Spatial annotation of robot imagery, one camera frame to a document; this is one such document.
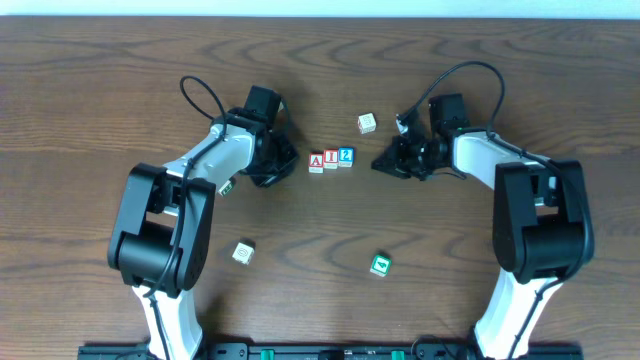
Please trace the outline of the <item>red letter I block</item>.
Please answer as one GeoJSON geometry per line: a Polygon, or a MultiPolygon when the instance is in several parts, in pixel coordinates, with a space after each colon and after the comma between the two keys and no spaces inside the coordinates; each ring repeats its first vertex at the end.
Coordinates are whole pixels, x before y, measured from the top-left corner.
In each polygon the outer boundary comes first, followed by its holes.
{"type": "Polygon", "coordinates": [[[325,169],[337,169],[339,167],[339,150],[326,149],[323,153],[323,165],[325,169]]]}

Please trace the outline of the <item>red letter A block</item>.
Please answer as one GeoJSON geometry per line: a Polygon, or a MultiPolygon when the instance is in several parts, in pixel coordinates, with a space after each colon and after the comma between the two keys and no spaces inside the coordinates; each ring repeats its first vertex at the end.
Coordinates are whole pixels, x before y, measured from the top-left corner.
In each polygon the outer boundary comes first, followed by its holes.
{"type": "Polygon", "coordinates": [[[324,172],[324,156],[320,153],[309,155],[308,170],[310,173],[322,174],[324,172]]]}

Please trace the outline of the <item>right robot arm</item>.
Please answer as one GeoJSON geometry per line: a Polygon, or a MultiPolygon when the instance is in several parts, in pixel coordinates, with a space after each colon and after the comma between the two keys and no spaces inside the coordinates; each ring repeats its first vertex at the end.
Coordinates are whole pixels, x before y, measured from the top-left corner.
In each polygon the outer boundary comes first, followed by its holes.
{"type": "Polygon", "coordinates": [[[529,153],[489,127],[471,127],[459,94],[431,98],[428,110],[428,128],[416,106],[397,115],[399,133],[371,167],[420,181],[449,168],[492,190],[492,247],[500,273],[469,347],[457,356],[529,357],[529,337],[550,297],[593,255],[582,166],[529,153]]]}

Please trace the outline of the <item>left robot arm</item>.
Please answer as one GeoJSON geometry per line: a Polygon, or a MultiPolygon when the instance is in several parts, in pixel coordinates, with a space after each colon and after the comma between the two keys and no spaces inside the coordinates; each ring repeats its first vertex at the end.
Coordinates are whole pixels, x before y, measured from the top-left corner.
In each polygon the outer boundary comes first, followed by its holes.
{"type": "Polygon", "coordinates": [[[206,263],[215,198],[228,193],[237,174],[267,188],[292,173],[298,153],[276,123],[288,111],[280,94],[252,86],[243,106],[209,118],[206,137],[184,155],[131,169],[107,263],[140,300],[150,339],[120,358],[203,356],[193,288],[206,263]]]}

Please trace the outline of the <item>blue number 2 block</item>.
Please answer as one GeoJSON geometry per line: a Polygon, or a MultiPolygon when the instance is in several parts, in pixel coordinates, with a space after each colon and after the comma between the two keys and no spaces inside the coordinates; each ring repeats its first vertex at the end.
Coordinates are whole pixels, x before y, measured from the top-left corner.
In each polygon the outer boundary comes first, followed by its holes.
{"type": "Polygon", "coordinates": [[[338,151],[338,166],[350,168],[354,164],[355,149],[352,147],[341,147],[338,151]]]}

